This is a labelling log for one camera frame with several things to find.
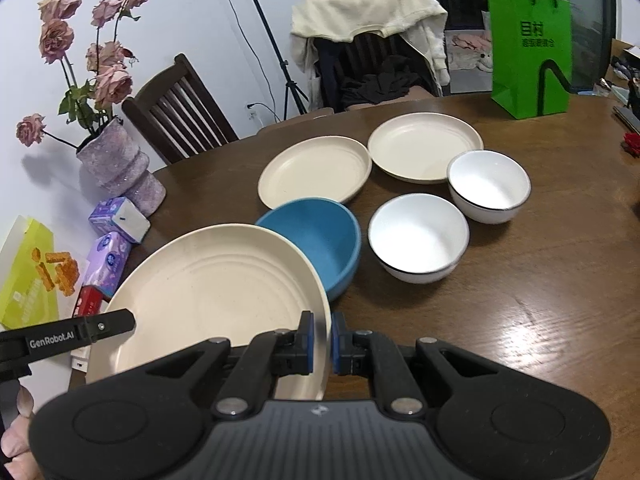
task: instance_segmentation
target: purple glitter vase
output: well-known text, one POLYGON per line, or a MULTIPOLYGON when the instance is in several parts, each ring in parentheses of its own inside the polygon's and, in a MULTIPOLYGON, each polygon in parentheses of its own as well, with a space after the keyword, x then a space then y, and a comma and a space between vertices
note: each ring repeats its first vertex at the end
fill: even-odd
POLYGON ((109 196, 126 196, 144 216, 158 209, 166 196, 164 186, 147 171, 148 155, 140 151, 117 118, 76 156, 109 196))

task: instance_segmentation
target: finger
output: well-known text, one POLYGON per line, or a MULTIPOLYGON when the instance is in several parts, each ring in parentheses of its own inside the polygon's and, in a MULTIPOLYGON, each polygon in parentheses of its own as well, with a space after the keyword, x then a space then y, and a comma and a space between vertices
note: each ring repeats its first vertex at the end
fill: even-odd
POLYGON ((14 480, 35 480, 40 475, 36 459, 31 453, 23 453, 4 466, 14 480))
POLYGON ((22 416, 30 417, 33 413, 33 397, 27 388, 20 386, 17 397, 18 412, 22 416))
POLYGON ((0 437, 0 449, 8 458, 19 455, 29 450, 28 432, 30 420, 18 415, 2 437, 0 437))

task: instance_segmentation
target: dining table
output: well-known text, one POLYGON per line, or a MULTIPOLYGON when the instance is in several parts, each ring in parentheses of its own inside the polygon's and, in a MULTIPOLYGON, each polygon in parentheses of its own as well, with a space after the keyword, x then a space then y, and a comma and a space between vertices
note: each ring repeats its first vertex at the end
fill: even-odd
MULTIPOLYGON (((362 230, 362 254, 331 309, 352 329, 411 345, 432 336, 536 378, 575 390, 601 407, 612 440, 597 478, 640 478, 640 161, 620 142, 625 127, 610 99, 571 96, 562 114, 514 120, 488 94, 387 104, 282 124, 156 171, 166 199, 134 248, 125 274, 190 231, 253 224, 268 209, 257 185, 269 161, 319 136, 364 145, 384 121, 412 112, 471 124, 485 149, 529 174, 532 193, 513 221, 469 220, 468 250, 446 279, 401 282, 367 243, 373 213, 406 193, 451 200, 446 184, 397 180, 376 166, 348 204, 362 230)), ((331 376, 325 399, 369 397, 363 378, 331 376)))

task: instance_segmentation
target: screw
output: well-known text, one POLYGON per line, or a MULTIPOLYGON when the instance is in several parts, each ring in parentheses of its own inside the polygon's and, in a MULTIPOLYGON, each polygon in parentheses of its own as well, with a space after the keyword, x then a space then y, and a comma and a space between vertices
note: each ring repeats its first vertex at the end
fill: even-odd
POLYGON ((401 415, 413 415, 422 409, 422 403, 412 397, 400 397, 391 403, 391 409, 401 415))
POLYGON ((246 400, 240 397, 227 397, 226 399, 219 400, 216 404, 216 409, 225 415, 239 415, 248 407, 249 405, 246 403, 246 400))

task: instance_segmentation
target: white towel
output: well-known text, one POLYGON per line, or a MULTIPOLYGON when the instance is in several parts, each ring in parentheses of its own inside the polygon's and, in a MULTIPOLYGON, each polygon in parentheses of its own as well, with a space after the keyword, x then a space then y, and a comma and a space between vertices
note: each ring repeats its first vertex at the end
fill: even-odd
POLYGON ((312 108, 322 105, 313 38, 351 43, 363 32, 400 36, 424 56, 440 91, 449 83, 444 50, 447 11, 437 0, 303 0, 293 7, 291 53, 305 72, 312 108))

